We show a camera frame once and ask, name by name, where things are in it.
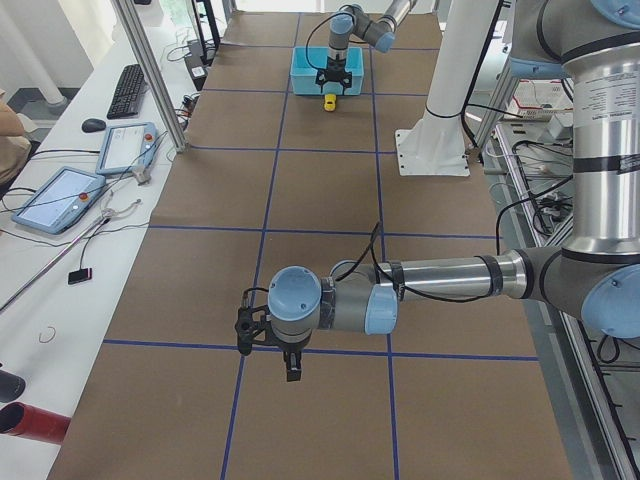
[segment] computer mouse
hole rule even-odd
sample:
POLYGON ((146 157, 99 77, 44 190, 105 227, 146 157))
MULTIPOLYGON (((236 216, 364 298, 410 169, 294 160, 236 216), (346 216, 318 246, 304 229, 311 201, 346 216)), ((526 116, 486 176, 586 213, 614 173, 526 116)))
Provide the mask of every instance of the computer mouse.
POLYGON ((99 118, 87 118, 82 122, 82 131, 84 133, 101 132, 107 128, 107 123, 99 118))

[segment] blue plastic container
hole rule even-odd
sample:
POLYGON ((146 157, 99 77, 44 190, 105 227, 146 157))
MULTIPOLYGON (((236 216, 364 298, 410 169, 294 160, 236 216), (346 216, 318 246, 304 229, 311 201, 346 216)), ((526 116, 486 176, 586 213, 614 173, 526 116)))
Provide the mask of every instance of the blue plastic container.
MULTIPOLYGON (((309 60, 319 68, 327 66, 327 47, 309 47, 309 60)), ((344 91, 345 95, 360 95, 362 79, 364 77, 364 65, 362 61, 362 49, 349 47, 347 53, 347 72, 351 72, 351 88, 344 91)), ((336 82, 325 83, 320 91, 320 85, 316 85, 316 69, 309 65, 305 55, 305 47, 295 47, 291 59, 291 84, 296 95, 324 95, 335 93, 342 95, 342 85, 336 82)))

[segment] white table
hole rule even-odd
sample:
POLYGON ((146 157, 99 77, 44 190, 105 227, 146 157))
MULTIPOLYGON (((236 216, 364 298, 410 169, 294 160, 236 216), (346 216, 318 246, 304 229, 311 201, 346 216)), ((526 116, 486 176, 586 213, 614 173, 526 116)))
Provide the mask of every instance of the white table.
MULTIPOLYGON (((156 58, 160 58, 163 51, 166 55, 171 47, 165 47, 176 41, 175 32, 166 29, 148 28, 147 35, 156 58)), ((80 126, 87 118, 105 117, 122 68, 131 63, 135 63, 135 58, 123 37, 89 77, 40 150, 99 150, 104 132, 85 134, 80 126)), ((161 69, 174 106, 179 107, 183 95, 195 92, 184 63, 163 59, 161 69)), ((145 94, 141 113, 133 121, 138 120, 154 122, 159 133, 165 130, 151 92, 145 94)), ((132 123, 132 120, 107 121, 108 125, 127 123, 132 123)), ((127 218, 111 221, 104 230, 144 224, 149 220, 171 169, 169 159, 173 152, 167 137, 156 154, 149 184, 138 186, 133 178, 129 178, 114 187, 110 208, 122 210, 138 198, 142 203, 127 218)), ((14 187, 38 188, 65 165, 95 171, 97 156, 74 155, 43 154, 34 157, 14 187)), ((5 202, 13 208, 22 205, 26 198, 7 196, 5 202)), ((52 243, 68 242, 97 218, 99 211, 100 202, 92 206, 77 225, 58 236, 18 226, 8 213, 0 214, 0 228, 52 243)), ((0 362, 4 363, 6 370, 20 375, 27 382, 27 388, 18 401, 73 416, 145 231, 146 228, 134 228, 93 238, 84 264, 93 268, 94 278, 69 286, 67 273, 78 269, 82 250, 82 244, 76 246, 44 278, 0 314, 0 362)), ((59 250, 0 234, 0 304, 59 250)), ((56 445, 0 435, 0 478, 45 479, 58 450, 56 445)))

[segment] tablet device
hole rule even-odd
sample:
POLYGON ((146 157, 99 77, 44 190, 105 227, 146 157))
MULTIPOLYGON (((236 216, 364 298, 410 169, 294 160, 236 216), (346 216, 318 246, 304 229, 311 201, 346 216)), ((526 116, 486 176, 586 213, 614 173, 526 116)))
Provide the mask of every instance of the tablet device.
POLYGON ((102 175, 62 167, 11 219, 46 233, 61 233, 76 223, 100 197, 105 184, 102 175))
POLYGON ((148 167, 158 148, 156 127, 151 122, 108 127, 96 173, 119 175, 130 172, 136 165, 148 167))

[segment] black keyboard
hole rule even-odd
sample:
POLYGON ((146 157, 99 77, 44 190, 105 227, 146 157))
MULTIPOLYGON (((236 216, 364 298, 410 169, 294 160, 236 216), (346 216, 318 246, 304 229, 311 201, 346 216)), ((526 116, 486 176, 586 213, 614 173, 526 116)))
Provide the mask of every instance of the black keyboard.
POLYGON ((116 90, 113 92, 113 100, 111 100, 107 118, 112 120, 137 115, 140 112, 144 87, 144 74, 140 65, 136 63, 124 67, 116 90))

